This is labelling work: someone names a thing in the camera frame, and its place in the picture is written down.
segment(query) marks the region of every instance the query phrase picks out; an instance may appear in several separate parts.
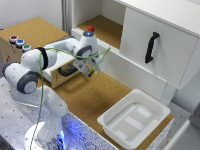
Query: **white plastic bin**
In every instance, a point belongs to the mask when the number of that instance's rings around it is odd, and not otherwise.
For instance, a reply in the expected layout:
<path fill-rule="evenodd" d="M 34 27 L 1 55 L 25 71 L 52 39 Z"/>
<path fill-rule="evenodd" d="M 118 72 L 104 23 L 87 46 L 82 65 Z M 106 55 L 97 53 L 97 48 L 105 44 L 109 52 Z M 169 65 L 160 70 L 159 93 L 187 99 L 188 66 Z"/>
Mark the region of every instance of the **white plastic bin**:
<path fill-rule="evenodd" d="M 135 149 L 169 113 L 169 108 L 152 97 L 133 90 L 97 120 L 118 144 Z"/>

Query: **black handle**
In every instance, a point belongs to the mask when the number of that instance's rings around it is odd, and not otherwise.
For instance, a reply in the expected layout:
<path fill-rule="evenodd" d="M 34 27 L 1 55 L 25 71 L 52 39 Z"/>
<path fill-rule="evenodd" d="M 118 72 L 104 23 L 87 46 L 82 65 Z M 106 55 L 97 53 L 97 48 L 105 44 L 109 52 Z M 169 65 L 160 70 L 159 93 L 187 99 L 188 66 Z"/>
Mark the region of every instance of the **black handle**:
<path fill-rule="evenodd" d="M 145 57 L 145 63 L 148 64 L 149 62 L 151 62 L 153 60 L 153 57 L 151 57 L 151 53 L 153 50 L 153 45 L 154 45 L 154 40 L 156 38 L 158 38 L 160 35 L 156 32 L 153 32 L 153 36 L 151 37 L 150 41 L 149 41 L 149 45 L 147 48 L 147 53 L 146 53 L 146 57 Z"/>
<path fill-rule="evenodd" d="M 67 77 L 67 76 L 73 74 L 73 73 L 76 72 L 77 70 L 78 70 L 78 69 L 75 68 L 73 65 L 69 65 L 65 71 L 62 70 L 61 67 L 58 68 L 58 72 L 59 72 L 62 76 L 64 76 L 64 77 Z"/>

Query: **brown work surface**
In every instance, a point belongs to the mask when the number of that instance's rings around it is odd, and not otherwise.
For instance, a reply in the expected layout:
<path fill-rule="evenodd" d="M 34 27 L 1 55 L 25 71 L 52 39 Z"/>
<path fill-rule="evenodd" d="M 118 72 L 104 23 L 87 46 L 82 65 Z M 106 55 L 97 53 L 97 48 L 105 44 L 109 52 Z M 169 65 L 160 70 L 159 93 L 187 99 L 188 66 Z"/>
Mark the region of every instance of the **brown work surface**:
<path fill-rule="evenodd" d="M 68 34 L 40 17 L 24 21 L 12 27 L 0 31 L 0 36 L 9 42 L 12 35 L 25 40 L 32 48 L 43 47 L 44 45 L 59 40 Z"/>
<path fill-rule="evenodd" d="M 91 19 L 83 24 L 78 25 L 77 27 L 88 31 L 88 26 L 94 26 L 94 33 L 97 38 L 109 43 L 110 45 L 120 49 L 122 29 L 123 26 L 113 22 L 103 16 L 98 16 L 94 19 Z"/>
<path fill-rule="evenodd" d="M 54 90 L 72 113 L 120 150 L 123 149 L 105 134 L 97 118 L 131 92 L 131 89 L 105 73 L 98 73 L 92 78 L 78 74 Z M 170 114 L 136 150 L 145 150 L 173 118 Z"/>

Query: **cabinet panel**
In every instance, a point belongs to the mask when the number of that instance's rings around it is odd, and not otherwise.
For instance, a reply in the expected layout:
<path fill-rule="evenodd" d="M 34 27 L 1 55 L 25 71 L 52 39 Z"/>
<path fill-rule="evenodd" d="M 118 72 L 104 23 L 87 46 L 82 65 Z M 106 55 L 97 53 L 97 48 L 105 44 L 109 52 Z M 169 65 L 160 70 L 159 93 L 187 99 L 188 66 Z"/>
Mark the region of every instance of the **cabinet panel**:
<path fill-rule="evenodd" d="M 153 32 L 153 60 L 145 63 Z M 120 54 L 179 86 L 198 38 L 140 12 L 126 9 Z"/>

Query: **blue speckled edge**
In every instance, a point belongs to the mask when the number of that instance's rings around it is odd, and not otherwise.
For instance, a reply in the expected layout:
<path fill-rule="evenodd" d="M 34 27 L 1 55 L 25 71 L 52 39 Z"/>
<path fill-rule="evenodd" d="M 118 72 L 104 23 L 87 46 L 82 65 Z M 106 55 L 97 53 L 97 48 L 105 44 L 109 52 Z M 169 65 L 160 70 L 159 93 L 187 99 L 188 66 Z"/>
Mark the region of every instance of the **blue speckled edge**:
<path fill-rule="evenodd" d="M 151 143 L 147 150 L 156 150 L 160 143 L 165 139 L 173 124 L 173 120 L 165 127 L 159 136 Z M 73 113 L 63 116 L 63 126 L 69 133 L 88 150 L 119 150 Z"/>

